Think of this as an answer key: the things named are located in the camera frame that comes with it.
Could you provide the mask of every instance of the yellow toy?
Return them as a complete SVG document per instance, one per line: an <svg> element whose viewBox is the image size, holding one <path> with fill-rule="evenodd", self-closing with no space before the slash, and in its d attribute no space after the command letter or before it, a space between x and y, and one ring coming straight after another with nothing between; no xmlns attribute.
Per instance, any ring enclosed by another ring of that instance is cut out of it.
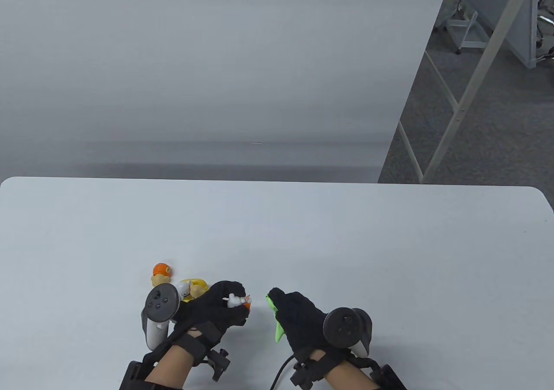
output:
<svg viewBox="0 0 554 390"><path fill-rule="evenodd" d="M152 271L152 287L161 285L162 283L171 283L173 271L168 264L158 263ZM209 289L208 284L202 279L184 279L176 286L180 298L184 302L192 301L201 297Z"/></svg>
<svg viewBox="0 0 554 390"><path fill-rule="evenodd" d="M176 285L176 288L184 302L201 297L209 290L208 284L202 279L184 279Z"/></svg>

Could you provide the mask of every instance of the orange ball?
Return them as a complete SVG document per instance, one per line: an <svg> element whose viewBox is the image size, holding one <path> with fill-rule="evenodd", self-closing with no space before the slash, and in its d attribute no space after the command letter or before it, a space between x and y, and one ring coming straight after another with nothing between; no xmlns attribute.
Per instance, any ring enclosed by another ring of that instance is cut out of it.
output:
<svg viewBox="0 0 554 390"><path fill-rule="evenodd" d="M156 266L154 266L154 270L152 271L152 274L154 276L164 275L164 276L171 277L171 267L169 267L165 263L158 263Z"/></svg>

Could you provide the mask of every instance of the small figurine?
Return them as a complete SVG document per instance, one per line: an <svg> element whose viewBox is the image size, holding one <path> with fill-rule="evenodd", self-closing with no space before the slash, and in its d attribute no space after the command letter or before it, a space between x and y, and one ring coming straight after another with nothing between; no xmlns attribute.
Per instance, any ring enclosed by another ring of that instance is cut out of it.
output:
<svg viewBox="0 0 554 390"><path fill-rule="evenodd" d="M162 283L171 283L173 271L169 265L158 263L152 271L152 286L156 287ZM176 286L179 296L182 301L188 302L192 299L201 297L209 289L208 284L202 279L184 279Z"/></svg>
<svg viewBox="0 0 554 390"><path fill-rule="evenodd" d="M150 278L152 281L152 287L156 287L162 283L171 283L171 275L171 267L165 263L158 263L154 266L152 277Z"/></svg>
<svg viewBox="0 0 554 390"><path fill-rule="evenodd" d="M201 297L209 290L206 281L202 279L184 279L177 284L179 295L185 302Z"/></svg>
<svg viewBox="0 0 554 390"><path fill-rule="evenodd" d="M250 306L252 303L250 295L248 295L247 297L236 297L234 293L229 293L229 297L224 297L223 300L227 301L228 308L234 308L239 305L244 305L248 308L248 310L250 310Z"/></svg>

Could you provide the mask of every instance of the black glove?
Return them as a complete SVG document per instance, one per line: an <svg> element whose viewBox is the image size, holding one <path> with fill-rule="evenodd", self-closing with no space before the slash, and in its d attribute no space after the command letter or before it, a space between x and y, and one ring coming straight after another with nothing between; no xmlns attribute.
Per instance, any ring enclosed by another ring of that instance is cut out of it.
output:
<svg viewBox="0 0 554 390"><path fill-rule="evenodd" d="M176 321L174 332L168 340L186 333L190 328L205 322L211 322L223 335L230 326L243 326L250 311L244 305L234 308L227 307L224 297L233 293L236 297L246 296L244 287L239 282L222 280L213 284L201 297L182 303L173 320Z"/></svg>
<svg viewBox="0 0 554 390"><path fill-rule="evenodd" d="M267 294L277 308L275 319L283 327L298 361L305 362L313 350L323 350L336 364L346 360L349 349L330 345L323 335L323 313L302 293L285 293L274 287Z"/></svg>
<svg viewBox="0 0 554 390"><path fill-rule="evenodd" d="M213 284L201 297L187 303L180 303L177 313L172 318L176 321L173 332L143 362L151 364L159 361L173 346L178 345L194 357L194 366L200 364L209 351L216 346L230 326L243 326L250 311L245 305L227 307L224 297L234 293L244 297L243 285L239 282L223 280ZM187 331L197 329L201 335L193 338Z"/></svg>

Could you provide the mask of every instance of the white metal leg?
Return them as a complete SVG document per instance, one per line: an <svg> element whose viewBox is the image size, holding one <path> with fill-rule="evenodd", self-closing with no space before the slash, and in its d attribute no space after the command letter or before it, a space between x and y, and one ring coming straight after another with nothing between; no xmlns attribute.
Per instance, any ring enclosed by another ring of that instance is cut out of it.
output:
<svg viewBox="0 0 554 390"><path fill-rule="evenodd" d="M467 84L464 94L459 102L456 101L448 85L442 78L441 73L439 73L437 67L431 60L431 57L429 57L429 54L425 52L427 59L431 62L435 78L438 80L443 93L446 95L449 103L451 104L454 114L452 115L447 129L445 130L445 133L441 138L441 142L439 142L439 145L435 150L435 153L433 154L433 157L431 158L431 161L429 162L429 165L427 166L427 169L423 174L421 171L421 167L419 166L419 163L417 161L416 155L414 154L412 146L406 135L406 132L404 132L404 127L402 126L401 122L398 124L398 131L400 132L402 140L406 145L410 160L412 160L412 163L414 164L415 171L418 174L419 182L423 184L428 183L435 176L437 168L441 164L444 155L447 153L448 148L452 144L457 130L459 129L462 120L467 114L467 109L469 109L471 103L475 99L475 95L477 94L479 87L481 87L483 79L485 79L485 76L489 71L491 64L493 63L496 54L498 53L498 50L500 49L500 46L504 41L504 38L506 38L506 34L510 30L510 26L512 25L516 15L518 14L523 2L524 0L508 0L506 8L504 9L504 12L502 12L502 15L500 16L493 35L490 37L489 43L487 44L485 50L483 51L483 55L479 60L479 64L477 64L477 68L473 72L473 75L471 76L471 79L469 80L469 83Z"/></svg>

